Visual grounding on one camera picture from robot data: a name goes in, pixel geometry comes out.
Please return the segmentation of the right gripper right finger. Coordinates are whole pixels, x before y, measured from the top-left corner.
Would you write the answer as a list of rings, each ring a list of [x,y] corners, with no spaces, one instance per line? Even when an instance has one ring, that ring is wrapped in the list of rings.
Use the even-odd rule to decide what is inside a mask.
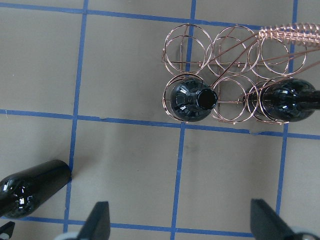
[[[256,240],[296,240],[296,234],[263,200],[250,202],[250,231]]]

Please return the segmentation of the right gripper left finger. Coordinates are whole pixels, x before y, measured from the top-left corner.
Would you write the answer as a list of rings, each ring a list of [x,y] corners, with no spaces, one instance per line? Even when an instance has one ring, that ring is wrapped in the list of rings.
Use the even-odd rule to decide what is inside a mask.
[[[108,201],[97,202],[81,228],[79,240],[108,240],[111,233]]]

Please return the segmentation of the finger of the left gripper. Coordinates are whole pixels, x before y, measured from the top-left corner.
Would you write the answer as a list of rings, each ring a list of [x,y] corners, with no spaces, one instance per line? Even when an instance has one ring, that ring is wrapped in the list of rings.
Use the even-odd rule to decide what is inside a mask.
[[[15,228],[15,222],[9,221],[0,227],[0,240],[10,240]]]

